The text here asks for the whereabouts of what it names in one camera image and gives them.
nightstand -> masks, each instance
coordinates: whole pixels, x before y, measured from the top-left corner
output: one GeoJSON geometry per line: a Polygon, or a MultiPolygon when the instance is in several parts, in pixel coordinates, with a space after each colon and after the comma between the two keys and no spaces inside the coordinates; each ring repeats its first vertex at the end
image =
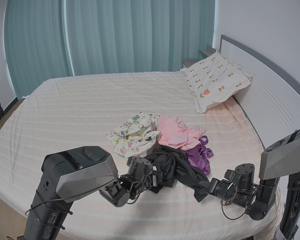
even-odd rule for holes
{"type": "MultiPolygon", "coordinates": [[[[206,45],[205,50],[199,50],[200,53],[204,54],[205,57],[207,58],[208,56],[212,55],[213,53],[216,52],[216,49],[209,46],[208,44],[206,45]]],[[[183,59],[183,68],[189,68],[192,66],[194,63],[199,62],[200,59],[192,59],[192,58],[184,58],[183,59]]]]}

clothing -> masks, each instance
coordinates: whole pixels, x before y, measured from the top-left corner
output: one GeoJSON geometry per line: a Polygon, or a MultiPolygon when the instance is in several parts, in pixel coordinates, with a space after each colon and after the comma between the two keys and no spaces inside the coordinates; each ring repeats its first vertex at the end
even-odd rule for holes
{"type": "Polygon", "coordinates": [[[206,188],[200,185],[200,181],[208,181],[204,172],[198,167],[192,166],[188,161],[188,154],[181,150],[168,146],[160,146],[153,149],[152,154],[145,156],[157,171],[162,171],[163,180],[150,191],[158,193],[163,187],[172,187],[175,179],[195,190],[194,197],[200,202],[206,196],[206,188]]]}
{"type": "Polygon", "coordinates": [[[160,115],[157,130],[161,132],[158,143],[174,149],[189,150],[197,146],[206,131],[199,126],[185,126],[180,117],[160,115]]]}
{"type": "Polygon", "coordinates": [[[106,138],[115,146],[113,151],[125,156],[126,160],[133,155],[144,157],[160,134],[156,130],[158,118],[158,114],[140,112],[107,133],[106,138]]]}
{"type": "Polygon", "coordinates": [[[190,164],[200,168],[208,176],[210,174],[209,159],[214,156],[214,153],[210,148],[205,146],[208,143],[207,136],[202,136],[199,141],[201,142],[200,145],[197,145],[193,149],[182,151],[182,153],[187,153],[190,164]]]}

pillowcase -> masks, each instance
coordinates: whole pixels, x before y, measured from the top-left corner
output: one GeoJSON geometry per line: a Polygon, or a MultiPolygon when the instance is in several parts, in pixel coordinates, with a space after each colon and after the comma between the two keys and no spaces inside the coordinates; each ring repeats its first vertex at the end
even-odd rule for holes
{"type": "Polygon", "coordinates": [[[251,75],[229,63],[218,52],[180,71],[193,93],[198,113],[226,101],[251,84],[251,75]]]}

curtain fold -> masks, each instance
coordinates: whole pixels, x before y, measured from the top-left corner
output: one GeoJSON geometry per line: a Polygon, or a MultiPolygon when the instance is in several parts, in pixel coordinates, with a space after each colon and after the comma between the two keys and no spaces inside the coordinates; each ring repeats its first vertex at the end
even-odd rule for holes
{"type": "Polygon", "coordinates": [[[212,44],[212,5],[208,0],[66,0],[74,74],[178,71],[183,58],[198,58],[199,48],[212,44]]]}
{"type": "Polygon", "coordinates": [[[16,95],[73,74],[178,71],[212,44],[214,15],[211,0],[8,0],[4,45],[16,95]]]}
{"type": "Polygon", "coordinates": [[[7,65],[17,98],[50,78],[70,76],[60,0],[8,0],[4,20],[7,65]]]}

mattress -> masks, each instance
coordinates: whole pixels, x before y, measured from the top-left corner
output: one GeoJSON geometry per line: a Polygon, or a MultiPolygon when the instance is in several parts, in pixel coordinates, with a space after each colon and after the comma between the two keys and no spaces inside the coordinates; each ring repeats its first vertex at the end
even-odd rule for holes
{"type": "MultiPolygon", "coordinates": [[[[191,91],[180,72],[120,73],[50,79],[27,97],[0,130],[0,197],[24,216],[42,175],[47,154],[80,146],[101,146],[119,170],[128,167],[113,152],[106,133],[139,112],[180,116],[186,125],[207,129],[212,177],[223,179],[227,169],[255,164],[259,183],[259,139],[242,109],[229,98],[204,114],[195,109],[191,91]]],[[[270,240],[282,218],[280,187],[276,203],[260,221],[248,215],[228,220],[220,200],[207,196],[198,203],[193,189],[175,181],[158,194],[143,192],[133,205],[115,208],[95,192],[75,201],[60,234],[84,239],[243,239],[257,234],[270,240]]],[[[237,217],[243,209],[224,207],[237,217]]]]}

